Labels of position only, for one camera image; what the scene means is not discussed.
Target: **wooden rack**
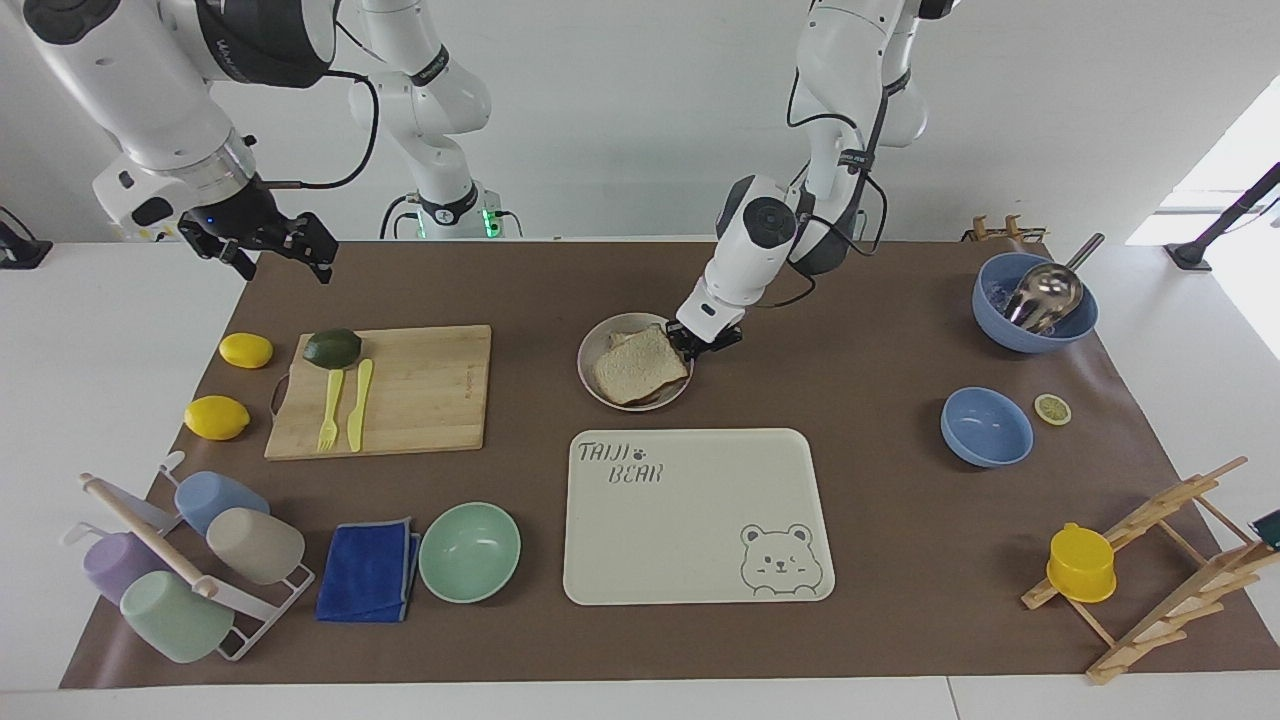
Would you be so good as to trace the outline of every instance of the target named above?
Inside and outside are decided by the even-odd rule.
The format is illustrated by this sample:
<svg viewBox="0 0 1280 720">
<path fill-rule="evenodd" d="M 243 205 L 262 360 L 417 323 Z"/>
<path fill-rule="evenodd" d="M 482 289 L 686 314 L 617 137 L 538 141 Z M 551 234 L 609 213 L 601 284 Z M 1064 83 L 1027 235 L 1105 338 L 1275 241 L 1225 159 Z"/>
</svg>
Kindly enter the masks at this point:
<svg viewBox="0 0 1280 720">
<path fill-rule="evenodd" d="M 1116 675 L 1128 671 L 1134 662 L 1152 650 L 1185 639 L 1187 632 L 1183 629 L 1184 625 L 1192 620 L 1221 611 L 1222 603 L 1219 600 L 1222 596 L 1256 583 L 1258 580 L 1257 570 L 1280 560 L 1280 552 L 1276 552 L 1261 541 L 1251 538 L 1235 523 L 1228 519 L 1221 510 L 1203 497 L 1206 492 L 1219 486 L 1219 478 L 1244 465 L 1247 461 L 1247 457 L 1236 457 L 1206 475 L 1187 478 L 1176 486 L 1153 496 L 1102 534 L 1111 543 L 1111 547 L 1119 551 L 1146 534 L 1151 528 L 1160 528 L 1201 568 L 1184 583 L 1178 585 L 1174 592 L 1169 593 L 1167 597 L 1156 603 L 1151 612 L 1139 620 L 1128 633 L 1121 635 L 1120 639 L 1112 638 L 1084 605 L 1074 600 L 1068 600 L 1080 618 L 1088 623 L 1089 628 L 1108 646 L 1102 657 L 1085 671 L 1094 683 L 1100 685 L 1106 684 Z M 1187 542 L 1187 538 L 1165 521 L 1165 518 L 1181 510 L 1188 502 L 1201 505 L 1235 533 L 1244 544 L 1206 559 Z M 1059 594 L 1057 589 L 1046 578 L 1023 594 L 1023 605 L 1030 610 L 1036 610 L 1056 594 Z"/>
<path fill-rule="evenodd" d="M 1016 240 L 1018 242 L 1044 242 L 1048 231 L 1044 228 L 1020 228 L 1018 219 L 1021 215 L 1005 215 L 1005 227 L 1001 229 L 987 229 L 987 215 L 978 215 L 973 219 L 973 229 L 964 231 L 961 242 L 984 242 L 987 240 Z"/>
</svg>

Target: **wooden cutting board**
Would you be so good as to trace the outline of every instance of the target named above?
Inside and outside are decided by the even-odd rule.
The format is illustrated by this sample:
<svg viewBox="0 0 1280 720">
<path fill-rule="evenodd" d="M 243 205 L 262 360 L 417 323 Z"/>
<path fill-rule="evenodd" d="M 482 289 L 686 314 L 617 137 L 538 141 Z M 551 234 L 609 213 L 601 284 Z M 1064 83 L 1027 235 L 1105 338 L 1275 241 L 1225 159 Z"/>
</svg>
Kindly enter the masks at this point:
<svg viewBox="0 0 1280 720">
<path fill-rule="evenodd" d="M 364 447 L 347 442 L 347 414 L 356 405 L 356 368 L 346 370 L 338 401 L 338 442 L 316 450 L 328 370 L 302 359 L 310 334 L 298 338 L 289 387 L 266 442 L 268 460 L 399 455 L 484 446 L 489 391 L 489 325 L 356 331 L 361 359 L 374 361 L 365 409 Z"/>
</svg>

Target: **green cup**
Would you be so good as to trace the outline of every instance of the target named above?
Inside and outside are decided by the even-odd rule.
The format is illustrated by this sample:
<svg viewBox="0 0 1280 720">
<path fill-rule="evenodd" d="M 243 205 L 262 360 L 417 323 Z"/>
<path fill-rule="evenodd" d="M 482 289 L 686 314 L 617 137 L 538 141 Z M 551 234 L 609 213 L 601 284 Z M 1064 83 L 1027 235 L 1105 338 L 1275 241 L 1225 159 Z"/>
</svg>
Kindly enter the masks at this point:
<svg viewBox="0 0 1280 720">
<path fill-rule="evenodd" d="M 134 580 L 120 598 L 120 614 L 134 633 L 174 662 L 195 662 L 214 652 L 236 621 L 232 609 L 196 594 L 168 570 Z"/>
</svg>

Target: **cloth napkin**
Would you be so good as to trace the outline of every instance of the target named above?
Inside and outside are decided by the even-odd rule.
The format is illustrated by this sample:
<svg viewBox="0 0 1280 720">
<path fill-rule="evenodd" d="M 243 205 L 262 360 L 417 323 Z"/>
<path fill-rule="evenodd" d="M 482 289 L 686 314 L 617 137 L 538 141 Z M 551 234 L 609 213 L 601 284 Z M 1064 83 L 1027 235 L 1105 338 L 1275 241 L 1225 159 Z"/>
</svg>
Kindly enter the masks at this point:
<svg viewBox="0 0 1280 720">
<path fill-rule="evenodd" d="M 338 525 L 329 543 L 316 620 L 321 623 L 399 623 L 404 620 L 421 539 L 412 518 Z"/>
</svg>

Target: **cutting board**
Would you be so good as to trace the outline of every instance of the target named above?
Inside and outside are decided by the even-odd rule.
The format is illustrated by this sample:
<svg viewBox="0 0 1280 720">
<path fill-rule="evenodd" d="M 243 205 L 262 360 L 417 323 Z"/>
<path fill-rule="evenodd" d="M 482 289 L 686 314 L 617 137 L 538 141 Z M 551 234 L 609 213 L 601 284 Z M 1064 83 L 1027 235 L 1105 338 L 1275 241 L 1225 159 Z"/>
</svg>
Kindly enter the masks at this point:
<svg viewBox="0 0 1280 720">
<path fill-rule="evenodd" d="M 568 468 L 563 582 L 579 605 L 813 602 L 836 587 L 796 430 L 588 430 Z"/>
<path fill-rule="evenodd" d="M 361 357 L 374 361 L 365 409 L 364 448 L 347 443 L 347 414 L 356 405 L 356 368 L 348 368 L 338 401 L 338 442 L 316 450 L 328 370 L 302 359 L 310 334 L 298 338 L 289 387 L 266 442 L 268 460 L 399 455 L 479 450 L 489 391 L 489 325 L 356 331 Z"/>
</svg>

